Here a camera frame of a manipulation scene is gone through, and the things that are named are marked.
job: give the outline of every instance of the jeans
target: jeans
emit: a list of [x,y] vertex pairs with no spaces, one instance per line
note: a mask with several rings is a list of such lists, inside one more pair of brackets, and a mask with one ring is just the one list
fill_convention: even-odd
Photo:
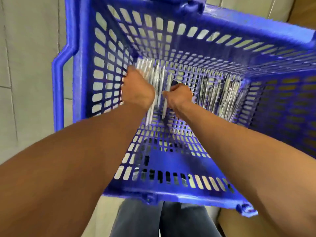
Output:
[[110,237],[221,237],[204,206],[125,199]]

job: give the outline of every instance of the forearm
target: forearm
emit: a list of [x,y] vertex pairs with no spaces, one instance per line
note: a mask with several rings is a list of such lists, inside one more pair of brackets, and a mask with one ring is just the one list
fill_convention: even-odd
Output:
[[80,236],[145,110],[124,104],[35,143],[0,166],[1,236]]
[[316,194],[313,158],[266,135],[229,123],[193,103],[182,105],[178,112],[259,213],[287,234],[296,235],[303,226],[308,229],[306,236],[312,233],[309,214],[315,213]]

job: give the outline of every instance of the basket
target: basket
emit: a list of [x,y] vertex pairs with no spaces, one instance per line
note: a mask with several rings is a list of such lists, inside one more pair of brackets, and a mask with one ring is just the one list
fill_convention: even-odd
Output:
[[[210,70],[243,77],[249,87],[234,122],[316,156],[314,30],[205,0],[65,2],[67,44],[52,67],[55,131],[64,127],[63,65],[68,59],[74,57],[75,123],[118,107],[127,66],[146,56],[163,60],[174,80],[190,86],[195,96]],[[142,122],[104,195],[255,214],[171,110],[165,121],[156,111],[148,129]]]

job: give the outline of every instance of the tiled floor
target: tiled floor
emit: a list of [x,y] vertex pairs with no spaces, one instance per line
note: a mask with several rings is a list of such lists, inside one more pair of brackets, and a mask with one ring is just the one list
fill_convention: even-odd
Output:
[[[293,0],[207,0],[286,21]],[[53,133],[51,62],[66,43],[64,0],[1,0],[0,164]],[[65,125],[72,123],[72,59],[64,66]],[[101,197],[83,236],[108,236],[122,199]]]

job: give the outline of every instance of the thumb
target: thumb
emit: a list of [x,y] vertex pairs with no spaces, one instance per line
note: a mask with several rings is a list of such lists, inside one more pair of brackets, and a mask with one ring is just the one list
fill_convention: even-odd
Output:
[[163,91],[163,92],[162,92],[162,96],[163,96],[164,98],[167,98],[168,93],[169,93],[169,91]]

